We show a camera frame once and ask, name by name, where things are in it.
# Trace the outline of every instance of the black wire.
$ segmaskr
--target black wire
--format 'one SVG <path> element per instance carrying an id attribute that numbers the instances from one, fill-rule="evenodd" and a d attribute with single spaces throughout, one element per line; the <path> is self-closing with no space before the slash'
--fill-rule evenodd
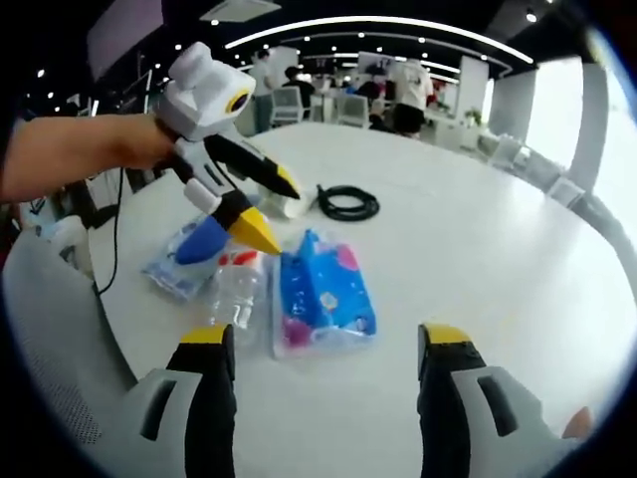
<path id="1" fill-rule="evenodd" d="M 110 276 L 110 280 L 106 287 L 98 291 L 98 295 L 100 296 L 112 286 L 112 283 L 115 280 L 115 274 L 117 274 L 117 224 L 119 223 L 119 212 L 121 211 L 121 192 L 123 191 L 123 168 L 119 170 L 119 191 L 117 192 L 117 210 L 115 211 L 115 223 L 112 226 L 112 248 L 115 256 L 115 261 L 112 266 L 112 276 Z"/>
<path id="2" fill-rule="evenodd" d="M 334 221 L 355 222 L 370 219 L 380 210 L 380 204 L 375 196 L 355 186 L 334 186 L 323 189 L 317 186 L 317 203 L 325 216 Z M 336 206 L 329 199 L 336 196 L 348 196 L 358 199 L 361 204 L 354 207 Z"/>

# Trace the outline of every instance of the window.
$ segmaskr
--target window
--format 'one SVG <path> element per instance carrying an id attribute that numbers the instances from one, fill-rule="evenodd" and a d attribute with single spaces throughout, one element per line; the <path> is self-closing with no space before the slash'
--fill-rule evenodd
<path id="1" fill-rule="evenodd" d="M 637 126 L 617 78 L 610 71 L 606 75 L 608 127 L 594 193 L 637 244 Z"/>
<path id="2" fill-rule="evenodd" d="M 565 168 L 570 167 L 577 147 L 582 95 L 579 57 L 539 65 L 527 145 Z"/>
<path id="3" fill-rule="evenodd" d="M 494 99 L 494 81 L 490 79 L 487 81 L 487 89 L 485 90 L 485 100 L 482 103 L 482 124 L 489 124 L 489 117 L 491 116 L 491 104 Z"/>

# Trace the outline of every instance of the table surface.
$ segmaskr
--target table surface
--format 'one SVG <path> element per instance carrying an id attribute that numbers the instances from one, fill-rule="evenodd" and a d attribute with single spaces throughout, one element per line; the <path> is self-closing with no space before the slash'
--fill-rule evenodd
<path id="1" fill-rule="evenodd" d="M 252 141 L 308 187 L 355 184 L 377 196 L 380 213 L 366 222 L 311 211 L 273 227 L 285 238 L 312 226 L 353 246 L 379 335 L 368 349 L 326 358 L 238 351 L 238 476 L 419 476 L 423 321 L 469 333 L 488 363 L 542 401 L 555 432 L 583 405 L 603 410 L 634 343 L 636 311 L 613 249 L 577 216 L 474 159 L 397 135 L 301 123 Z M 165 366 L 206 317 L 139 272 L 196 214 L 172 174 L 122 208 L 117 276 L 103 301 L 138 378 Z M 111 273 L 111 237 L 112 221 L 90 231 L 99 287 Z"/>

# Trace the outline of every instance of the white shirt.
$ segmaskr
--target white shirt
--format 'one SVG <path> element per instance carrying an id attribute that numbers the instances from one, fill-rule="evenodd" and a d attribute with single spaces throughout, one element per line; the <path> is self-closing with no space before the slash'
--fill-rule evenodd
<path id="1" fill-rule="evenodd" d="M 260 60 L 255 63 L 255 66 L 250 70 L 250 76 L 257 81 L 255 97 L 264 97 L 272 92 L 272 90 L 266 87 L 266 78 L 270 76 L 270 67 L 267 62 Z"/>
<path id="2" fill-rule="evenodd" d="M 434 85 L 418 60 L 397 63 L 389 78 L 396 84 L 396 102 L 424 111 Z"/>

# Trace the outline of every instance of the plastic water bottle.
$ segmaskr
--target plastic water bottle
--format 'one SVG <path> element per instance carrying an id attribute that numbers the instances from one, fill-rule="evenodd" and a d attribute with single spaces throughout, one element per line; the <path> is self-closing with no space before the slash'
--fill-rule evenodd
<path id="1" fill-rule="evenodd" d="M 265 294 L 264 259 L 262 252 L 234 244 L 224 250 L 212 278 L 211 323 L 248 328 L 255 304 Z"/>

